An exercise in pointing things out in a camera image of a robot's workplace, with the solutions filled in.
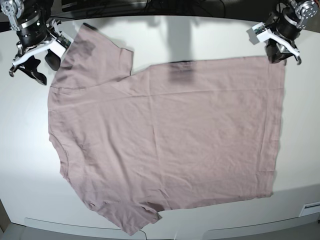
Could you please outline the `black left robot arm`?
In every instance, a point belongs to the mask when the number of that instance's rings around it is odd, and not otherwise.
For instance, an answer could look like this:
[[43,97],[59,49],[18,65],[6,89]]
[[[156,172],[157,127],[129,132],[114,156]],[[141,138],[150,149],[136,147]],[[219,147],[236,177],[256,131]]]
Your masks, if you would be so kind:
[[267,21],[255,24],[249,32],[258,43],[266,43],[265,51],[271,64],[294,57],[300,65],[301,53],[295,40],[319,9],[318,0],[279,0]]

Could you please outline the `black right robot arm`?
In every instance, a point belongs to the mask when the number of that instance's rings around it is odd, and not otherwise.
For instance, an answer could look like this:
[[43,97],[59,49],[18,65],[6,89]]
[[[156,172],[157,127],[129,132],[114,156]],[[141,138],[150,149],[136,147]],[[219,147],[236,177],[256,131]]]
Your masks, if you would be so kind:
[[19,41],[17,54],[12,60],[9,75],[21,71],[41,85],[47,78],[38,72],[41,61],[35,55],[47,52],[45,61],[53,71],[58,71],[61,60],[73,39],[59,29],[62,23],[51,17],[52,0],[2,0],[0,10],[8,17],[10,28]]

